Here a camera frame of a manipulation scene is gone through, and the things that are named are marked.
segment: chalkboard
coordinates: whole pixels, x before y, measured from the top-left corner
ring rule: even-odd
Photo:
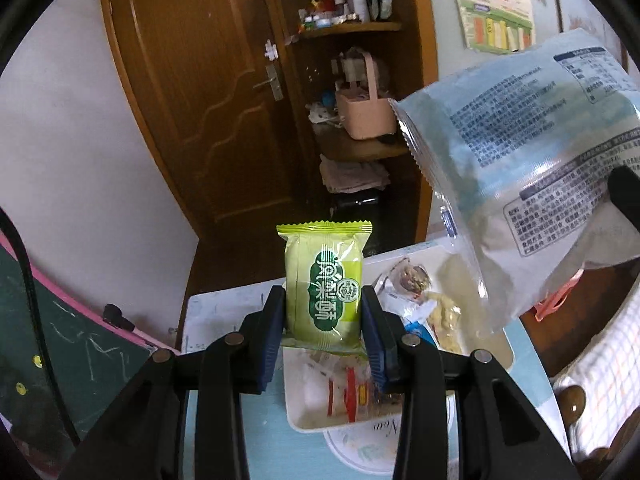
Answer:
[[[154,348],[90,319],[60,298],[68,298],[64,294],[56,295],[43,285],[39,272],[34,276],[53,372],[82,438]],[[73,452],[41,367],[20,267],[2,245],[0,413],[12,425],[14,438],[46,458],[63,464]]]

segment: yellow snack package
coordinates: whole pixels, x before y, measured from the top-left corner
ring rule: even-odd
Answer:
[[[287,241],[286,346],[349,351],[360,343],[362,249],[371,222],[279,225]]]

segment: wooden shelf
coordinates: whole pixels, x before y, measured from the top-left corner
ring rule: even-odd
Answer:
[[[300,32],[300,38],[320,38],[334,34],[350,34],[352,32],[384,32],[400,30],[402,23],[398,22],[369,22],[369,23],[341,23],[325,28],[312,28]]]
[[[409,152],[402,139],[395,144],[384,144],[377,139],[354,140],[343,128],[328,124],[313,124],[313,130],[320,153],[336,162],[372,162]]]

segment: metal screw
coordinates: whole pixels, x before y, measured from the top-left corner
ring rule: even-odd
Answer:
[[[242,344],[244,336],[239,332],[231,332],[225,335],[225,343],[229,346],[236,346]]]
[[[402,343],[407,346],[418,346],[420,344],[420,337],[415,334],[404,334],[402,336]]]
[[[491,355],[491,352],[489,352],[488,350],[485,350],[483,348],[476,350],[474,352],[474,357],[480,361],[481,363],[487,364],[491,359],[493,359],[493,356]]]
[[[166,348],[159,348],[153,353],[151,358],[154,360],[155,363],[165,363],[169,359],[171,359],[171,355],[172,355],[171,351],[167,350]]]

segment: door panel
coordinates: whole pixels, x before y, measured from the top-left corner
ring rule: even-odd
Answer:
[[[136,120],[200,237],[259,242],[308,219],[286,89],[254,88],[273,41],[264,0],[102,1]]]

